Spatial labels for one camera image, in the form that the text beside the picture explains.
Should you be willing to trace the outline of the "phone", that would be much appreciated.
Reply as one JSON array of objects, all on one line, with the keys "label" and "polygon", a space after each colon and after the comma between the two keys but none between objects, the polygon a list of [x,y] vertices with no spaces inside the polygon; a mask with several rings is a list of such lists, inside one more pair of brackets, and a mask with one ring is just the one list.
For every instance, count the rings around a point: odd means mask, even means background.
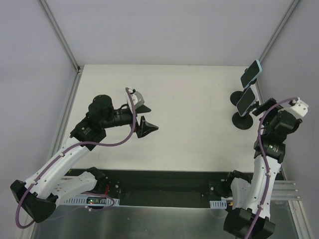
[{"label": "phone", "polygon": [[239,116],[243,117],[248,112],[248,109],[257,101],[257,99],[258,96],[256,91],[251,87],[248,87],[236,104],[236,109]]},{"label": "phone", "polygon": [[243,89],[248,88],[257,77],[262,73],[262,66],[260,61],[254,60],[253,63],[245,70],[244,74],[240,77]]}]

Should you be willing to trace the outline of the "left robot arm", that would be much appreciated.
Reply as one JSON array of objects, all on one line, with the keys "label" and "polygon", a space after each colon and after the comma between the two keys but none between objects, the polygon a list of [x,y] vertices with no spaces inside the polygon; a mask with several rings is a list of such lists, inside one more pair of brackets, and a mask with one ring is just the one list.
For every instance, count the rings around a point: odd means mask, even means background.
[{"label": "left robot arm", "polygon": [[[65,201],[78,194],[106,195],[109,183],[106,175],[96,167],[86,169],[77,176],[61,184],[62,177],[81,158],[91,152],[95,146],[119,146],[129,140],[135,133],[138,138],[145,137],[158,130],[158,126],[146,121],[144,116],[137,120],[138,114],[149,113],[142,94],[127,89],[127,102],[115,109],[112,99],[107,95],[98,95],[88,106],[85,117],[71,131],[64,145],[56,154],[28,179],[15,180],[10,189],[18,208],[15,222],[19,228],[19,212],[24,209],[35,223],[47,220]],[[128,125],[129,135],[118,143],[102,143],[106,138],[106,129]]]}]

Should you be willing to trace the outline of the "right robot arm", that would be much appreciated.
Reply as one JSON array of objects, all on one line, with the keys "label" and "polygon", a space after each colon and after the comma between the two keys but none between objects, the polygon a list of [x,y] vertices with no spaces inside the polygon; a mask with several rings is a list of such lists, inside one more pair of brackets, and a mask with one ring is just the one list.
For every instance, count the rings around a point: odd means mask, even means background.
[{"label": "right robot arm", "polygon": [[237,239],[267,239],[275,230],[270,221],[270,204],[276,176],[284,161],[287,136],[294,133],[308,112],[308,105],[293,97],[272,105],[262,104],[262,115],[254,144],[254,171],[250,182],[234,177],[224,184],[233,205],[223,229]]}]

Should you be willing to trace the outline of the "black phone stand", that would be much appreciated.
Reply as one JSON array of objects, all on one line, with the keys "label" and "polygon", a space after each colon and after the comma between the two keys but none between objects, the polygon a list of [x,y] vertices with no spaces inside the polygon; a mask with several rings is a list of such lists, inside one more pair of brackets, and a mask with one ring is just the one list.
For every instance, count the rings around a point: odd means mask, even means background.
[{"label": "black phone stand", "polygon": [[247,130],[250,129],[253,125],[253,118],[250,115],[250,112],[252,112],[254,109],[256,109],[259,106],[259,101],[255,102],[246,112],[244,116],[240,116],[238,112],[236,112],[232,116],[232,123],[235,127],[241,130]]},{"label": "black phone stand", "polygon": [[239,102],[239,100],[241,99],[242,95],[248,90],[248,88],[252,85],[254,85],[255,82],[253,82],[252,84],[249,84],[247,88],[245,88],[243,91],[235,91],[231,94],[230,96],[230,102],[232,103],[232,105],[236,106],[237,103]]}]

